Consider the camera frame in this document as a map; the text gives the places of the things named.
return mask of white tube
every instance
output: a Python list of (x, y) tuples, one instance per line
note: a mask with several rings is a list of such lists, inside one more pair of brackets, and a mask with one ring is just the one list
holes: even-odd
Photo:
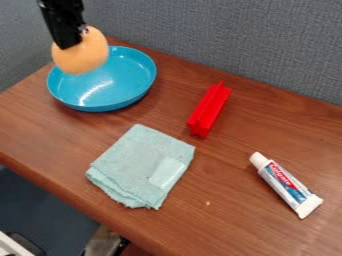
[(312, 194), (281, 166), (273, 160), (267, 159), (259, 152), (251, 155), (249, 162), (257, 169), (264, 181), (291, 206), (299, 218), (303, 219), (321, 204), (323, 199)]

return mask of red toy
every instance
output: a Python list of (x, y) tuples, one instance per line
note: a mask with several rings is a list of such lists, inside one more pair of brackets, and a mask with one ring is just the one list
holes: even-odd
[(191, 135), (197, 135), (200, 138), (207, 137), (231, 91), (231, 88), (224, 87), (223, 81), (217, 85), (209, 86), (187, 120)]

